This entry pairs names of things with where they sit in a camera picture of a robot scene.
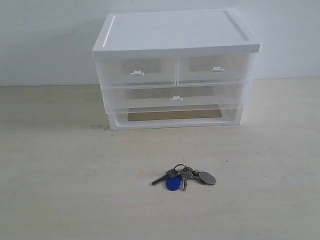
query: white drawer pull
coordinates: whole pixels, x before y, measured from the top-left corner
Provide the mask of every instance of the white drawer pull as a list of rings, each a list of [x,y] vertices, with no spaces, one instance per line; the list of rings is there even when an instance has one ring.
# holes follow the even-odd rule
[[[213,67],[213,69],[211,69],[211,72],[213,72],[213,73],[224,72],[224,71],[225,71],[225,69],[221,68],[219,66]]]
[[[141,70],[137,71],[137,70],[133,70],[132,73],[130,73],[130,75],[134,75],[134,76],[144,76],[145,73],[141,72]]]
[[[170,98],[170,100],[179,100],[179,101],[183,101],[184,98],[180,97],[180,96],[173,96],[173,98]]]

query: large drawer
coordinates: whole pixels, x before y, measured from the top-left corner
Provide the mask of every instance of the large drawer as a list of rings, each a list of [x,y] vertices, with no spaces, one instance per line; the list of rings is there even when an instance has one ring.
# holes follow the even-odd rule
[[[226,54],[181,57],[178,59],[178,84],[240,82],[247,75],[251,54]]]
[[[141,112],[141,108],[244,103],[250,82],[140,89],[102,89],[107,113]]]
[[[102,88],[174,86],[176,58],[103,59],[96,61]]]

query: table surface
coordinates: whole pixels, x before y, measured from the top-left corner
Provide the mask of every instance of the table surface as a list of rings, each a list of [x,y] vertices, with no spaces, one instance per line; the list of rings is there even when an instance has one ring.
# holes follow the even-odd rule
[[[0,88],[3,239],[317,240],[320,79],[259,80],[240,126],[110,131],[99,86]],[[151,186],[185,163],[215,186]]]

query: round metal tag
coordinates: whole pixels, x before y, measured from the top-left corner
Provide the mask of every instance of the round metal tag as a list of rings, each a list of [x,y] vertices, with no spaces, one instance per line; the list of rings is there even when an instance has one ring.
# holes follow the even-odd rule
[[[207,173],[205,171],[200,171],[199,172],[199,178],[208,185],[215,185],[216,184],[216,179],[214,176],[212,176],[210,173]]]
[[[165,181],[165,185],[171,191],[178,190],[179,188],[181,188],[181,177],[176,176],[174,178],[168,178]]]

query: key ring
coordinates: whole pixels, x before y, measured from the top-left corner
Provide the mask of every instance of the key ring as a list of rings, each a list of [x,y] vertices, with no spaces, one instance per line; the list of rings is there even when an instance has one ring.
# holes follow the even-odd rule
[[[185,168],[187,167],[186,165],[180,163],[180,164],[178,164],[177,166],[175,166],[173,169],[176,169],[176,168],[179,167],[179,166],[184,166]]]

